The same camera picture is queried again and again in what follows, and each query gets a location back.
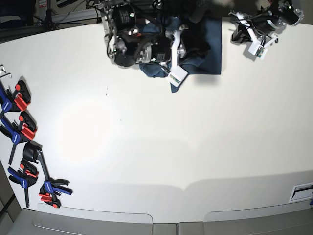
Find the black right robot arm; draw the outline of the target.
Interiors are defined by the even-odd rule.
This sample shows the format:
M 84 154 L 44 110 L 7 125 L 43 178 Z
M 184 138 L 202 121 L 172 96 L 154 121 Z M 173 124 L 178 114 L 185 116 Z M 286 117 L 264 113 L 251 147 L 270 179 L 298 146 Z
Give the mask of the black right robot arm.
M 97 9 L 107 56 L 122 68 L 156 64 L 165 69 L 210 50 L 196 30 L 208 11 L 205 0 L 101 0 Z

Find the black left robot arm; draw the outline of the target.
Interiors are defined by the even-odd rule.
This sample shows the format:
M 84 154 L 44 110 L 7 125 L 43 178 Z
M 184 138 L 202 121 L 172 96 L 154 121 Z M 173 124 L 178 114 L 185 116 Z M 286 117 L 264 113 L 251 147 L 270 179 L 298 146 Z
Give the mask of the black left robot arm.
M 261 7 L 254 15 L 235 11 L 230 15 L 237 26 L 232 42 L 242 44 L 260 40 L 263 46 L 268 38 L 273 39 L 276 30 L 284 25 L 296 26 L 304 18 L 303 10 L 294 6 L 291 0 L 270 0 L 268 7 Z

